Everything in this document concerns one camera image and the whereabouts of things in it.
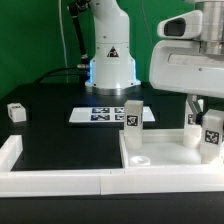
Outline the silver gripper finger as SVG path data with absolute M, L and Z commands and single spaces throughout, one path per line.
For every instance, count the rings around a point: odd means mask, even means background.
M 199 99 L 197 95 L 188 94 L 187 102 L 193 113 L 193 123 L 196 125 L 201 125 L 203 120 L 203 111 L 199 104 Z

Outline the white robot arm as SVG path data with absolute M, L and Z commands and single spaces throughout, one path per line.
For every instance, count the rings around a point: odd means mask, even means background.
M 157 26 L 162 38 L 152 52 L 149 81 L 153 88 L 224 98 L 224 0 L 185 0 L 188 13 Z M 91 0 L 96 50 L 86 88 L 120 95 L 140 85 L 129 50 L 129 17 L 116 0 Z

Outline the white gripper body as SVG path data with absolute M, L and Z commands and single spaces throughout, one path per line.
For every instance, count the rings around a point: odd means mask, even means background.
M 194 10 L 158 24 L 149 78 L 156 89 L 224 98 L 224 10 Z

